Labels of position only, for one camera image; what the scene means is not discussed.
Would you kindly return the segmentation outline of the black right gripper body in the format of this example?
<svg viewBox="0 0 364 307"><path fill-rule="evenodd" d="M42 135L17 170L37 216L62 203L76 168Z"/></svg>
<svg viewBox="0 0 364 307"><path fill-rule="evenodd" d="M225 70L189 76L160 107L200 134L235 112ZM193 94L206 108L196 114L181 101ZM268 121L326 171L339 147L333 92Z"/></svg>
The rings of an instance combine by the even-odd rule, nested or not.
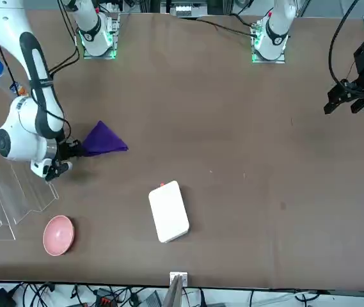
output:
<svg viewBox="0 0 364 307"><path fill-rule="evenodd" d="M57 142L57 151L54 157L55 160L69 160L71 158L70 155L70 142L69 141L60 141Z"/></svg>

